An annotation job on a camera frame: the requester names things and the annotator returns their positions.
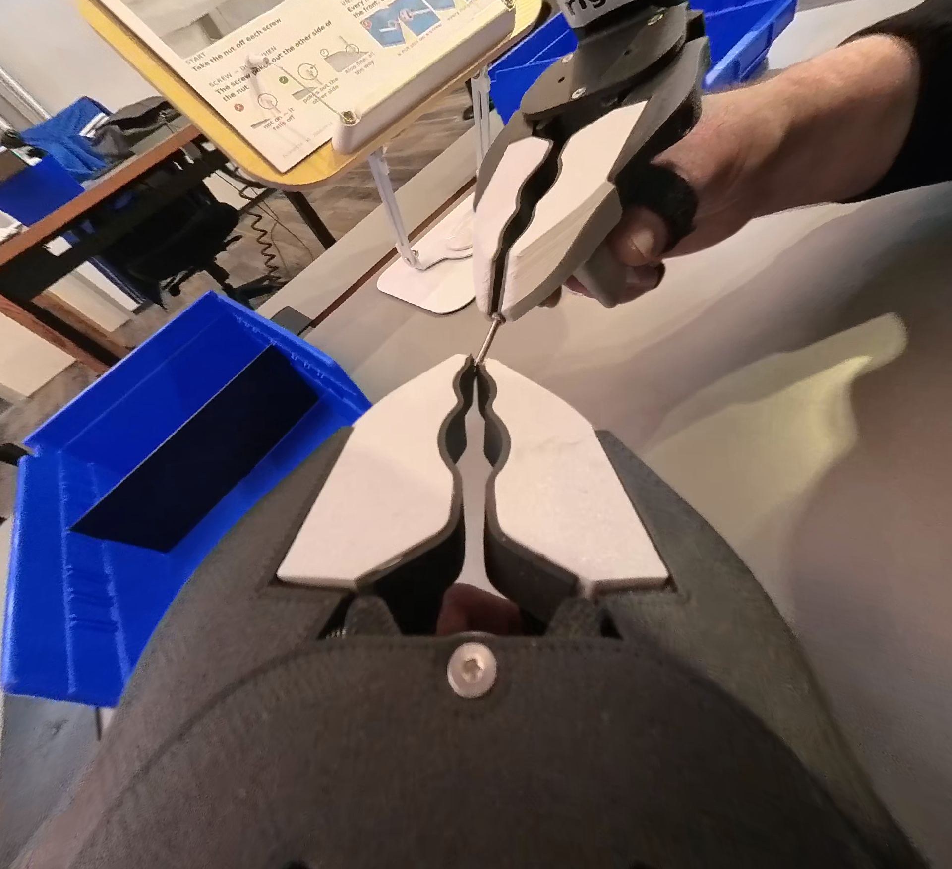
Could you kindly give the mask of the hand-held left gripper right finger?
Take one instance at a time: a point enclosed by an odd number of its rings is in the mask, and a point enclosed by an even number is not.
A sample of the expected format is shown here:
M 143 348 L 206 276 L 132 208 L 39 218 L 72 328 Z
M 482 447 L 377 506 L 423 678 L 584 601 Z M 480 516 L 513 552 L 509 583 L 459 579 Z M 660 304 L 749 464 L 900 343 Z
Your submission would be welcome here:
M 670 573 L 595 429 L 498 361 L 482 363 L 484 561 L 539 623 L 570 599 L 663 588 Z

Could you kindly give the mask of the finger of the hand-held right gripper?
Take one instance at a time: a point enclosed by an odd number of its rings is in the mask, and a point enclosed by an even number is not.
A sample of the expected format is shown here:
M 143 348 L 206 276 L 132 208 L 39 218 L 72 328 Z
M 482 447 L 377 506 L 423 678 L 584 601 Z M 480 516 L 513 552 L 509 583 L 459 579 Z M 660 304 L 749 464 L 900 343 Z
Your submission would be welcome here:
M 472 272 L 482 315 L 525 315 L 561 285 L 561 162 L 546 137 L 498 137 L 474 197 Z
M 559 146 L 560 287 L 574 278 L 591 297 L 607 307 L 621 300 L 626 280 L 625 268 L 605 244 L 625 211 L 616 184 L 621 171 L 616 163 L 625 166 L 623 156 L 634 154 L 630 141 L 647 106 L 646 101 L 638 101 L 615 108 L 580 128 Z

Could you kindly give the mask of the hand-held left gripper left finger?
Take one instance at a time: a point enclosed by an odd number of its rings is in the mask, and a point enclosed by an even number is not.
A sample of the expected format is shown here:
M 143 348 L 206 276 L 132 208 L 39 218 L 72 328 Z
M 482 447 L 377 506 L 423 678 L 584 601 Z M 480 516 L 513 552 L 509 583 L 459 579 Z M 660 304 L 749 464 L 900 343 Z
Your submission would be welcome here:
M 353 424 L 277 569 L 284 584 L 373 594 L 435 617 L 465 556 L 462 480 L 474 363 L 452 355 Z

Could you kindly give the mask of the person's right forearm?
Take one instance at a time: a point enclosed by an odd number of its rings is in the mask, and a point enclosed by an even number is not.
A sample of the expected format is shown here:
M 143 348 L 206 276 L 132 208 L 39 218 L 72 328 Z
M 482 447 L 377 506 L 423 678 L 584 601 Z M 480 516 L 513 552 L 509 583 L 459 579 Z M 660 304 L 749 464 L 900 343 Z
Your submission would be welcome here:
M 877 102 L 887 140 L 876 142 L 872 185 L 861 201 L 951 180 L 951 0 L 925 0 L 860 30 L 844 44 L 881 42 L 908 60 L 897 101 Z

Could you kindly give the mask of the person's right hand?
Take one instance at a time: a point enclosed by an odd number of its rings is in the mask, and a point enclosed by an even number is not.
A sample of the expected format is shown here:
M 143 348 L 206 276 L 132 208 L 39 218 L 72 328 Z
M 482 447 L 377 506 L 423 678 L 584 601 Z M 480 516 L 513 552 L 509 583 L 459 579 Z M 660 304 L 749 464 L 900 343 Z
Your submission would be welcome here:
M 704 100 L 693 130 L 649 163 L 646 193 L 609 238 L 626 286 L 653 289 L 668 258 L 707 250 L 777 210 L 769 182 L 793 158 L 796 132 L 815 127 L 832 104 L 834 58 L 828 52 Z

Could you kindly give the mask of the blue plastic object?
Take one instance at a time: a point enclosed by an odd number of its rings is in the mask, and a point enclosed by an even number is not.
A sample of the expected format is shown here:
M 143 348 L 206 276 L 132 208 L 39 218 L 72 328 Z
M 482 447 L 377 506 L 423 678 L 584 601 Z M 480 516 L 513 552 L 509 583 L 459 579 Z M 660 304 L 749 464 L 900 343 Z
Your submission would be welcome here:
M 689 0 L 704 13 L 710 45 L 707 93 L 731 89 L 755 75 L 772 43 L 794 18 L 798 0 Z M 561 14 L 554 14 L 489 67 L 490 98 L 504 123 L 554 62 L 577 46 Z

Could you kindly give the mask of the white stand with instruction board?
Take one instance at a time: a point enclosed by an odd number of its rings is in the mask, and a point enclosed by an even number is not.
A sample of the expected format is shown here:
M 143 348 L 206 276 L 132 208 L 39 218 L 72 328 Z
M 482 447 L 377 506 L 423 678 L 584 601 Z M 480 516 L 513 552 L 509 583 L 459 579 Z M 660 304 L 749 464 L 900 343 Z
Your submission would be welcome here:
M 386 146 L 541 10 L 541 0 L 81 1 L 229 161 L 295 193 Z

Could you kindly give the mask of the blue plastic bin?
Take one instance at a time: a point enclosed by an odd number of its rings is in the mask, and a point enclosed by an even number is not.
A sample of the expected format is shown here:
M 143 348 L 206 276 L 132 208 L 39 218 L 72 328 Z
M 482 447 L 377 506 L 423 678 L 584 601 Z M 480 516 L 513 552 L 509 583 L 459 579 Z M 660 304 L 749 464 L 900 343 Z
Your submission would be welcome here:
M 327 354 L 218 293 L 175 315 L 24 441 L 4 690 L 115 706 L 210 550 L 370 406 Z

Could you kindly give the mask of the brown wooden table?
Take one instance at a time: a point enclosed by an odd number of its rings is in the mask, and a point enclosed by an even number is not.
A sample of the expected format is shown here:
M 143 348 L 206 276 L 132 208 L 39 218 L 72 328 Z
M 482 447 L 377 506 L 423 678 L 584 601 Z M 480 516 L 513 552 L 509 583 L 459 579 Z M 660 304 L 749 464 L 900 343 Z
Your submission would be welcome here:
M 2 313 L 96 374 L 105 373 L 127 355 L 128 348 L 67 303 L 56 298 L 42 302 L 41 296 L 103 249 L 116 244 L 133 227 L 228 164 L 240 167 L 245 175 L 267 189 L 291 191 L 292 205 L 311 232 L 323 246 L 333 246 L 334 238 L 303 192 L 341 171 L 348 165 L 349 157 L 342 156 L 329 142 L 292 172 L 276 175 L 268 174 L 266 167 L 254 167 L 252 156 L 253 153 L 230 151 L 227 143 L 215 137 L 210 129 L 179 118 L 165 136 L 152 139 L 144 151 L 105 174 L 82 195 L 2 244 Z M 60 255 L 47 249 L 50 241 L 74 230 L 114 197 L 127 194 L 145 175 L 163 168 L 173 170 L 169 181 L 136 195 L 130 207 L 116 212 L 93 237 L 69 246 Z

